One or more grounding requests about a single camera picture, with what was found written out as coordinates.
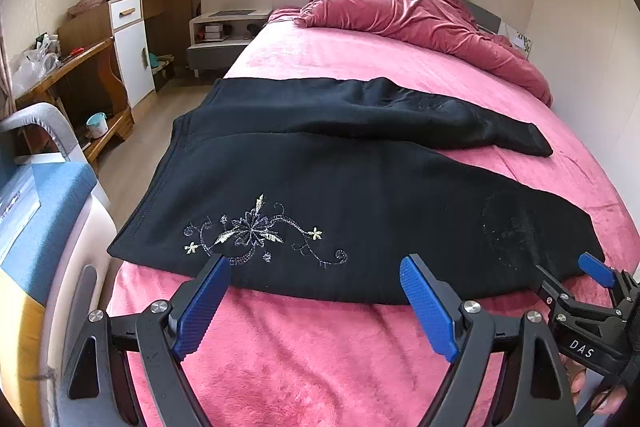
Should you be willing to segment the right hand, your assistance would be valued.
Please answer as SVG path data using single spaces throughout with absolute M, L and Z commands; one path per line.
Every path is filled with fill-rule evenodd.
M 588 376 L 585 366 L 560 355 L 560 359 L 566 369 L 573 402 L 579 405 L 592 394 L 594 387 Z M 627 398 L 627 390 L 624 386 L 617 386 L 611 392 L 601 392 L 591 403 L 591 408 L 596 415 L 612 415 L 618 411 Z

